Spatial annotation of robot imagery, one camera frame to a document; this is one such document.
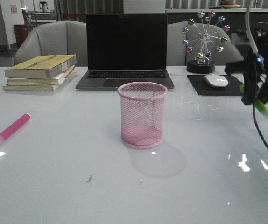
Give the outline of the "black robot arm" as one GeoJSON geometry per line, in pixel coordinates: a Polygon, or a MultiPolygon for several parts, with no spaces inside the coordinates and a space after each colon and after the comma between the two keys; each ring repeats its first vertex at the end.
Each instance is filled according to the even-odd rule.
{"type": "Polygon", "coordinates": [[[243,61],[227,63],[225,73],[231,75],[241,73],[244,77],[244,91],[242,102],[245,105],[254,104],[257,100],[263,104],[268,102],[268,30],[262,35],[255,34],[250,28],[250,8],[253,1],[249,1],[245,26],[251,50],[243,61]]]}

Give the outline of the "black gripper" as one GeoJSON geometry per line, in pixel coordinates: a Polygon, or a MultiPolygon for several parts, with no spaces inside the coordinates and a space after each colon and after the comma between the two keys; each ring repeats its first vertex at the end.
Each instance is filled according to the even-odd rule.
{"type": "Polygon", "coordinates": [[[242,102],[244,105],[255,104],[257,98],[264,104],[268,102],[268,49],[262,55],[249,53],[243,61],[227,63],[227,75],[243,74],[244,88],[242,102]]]}

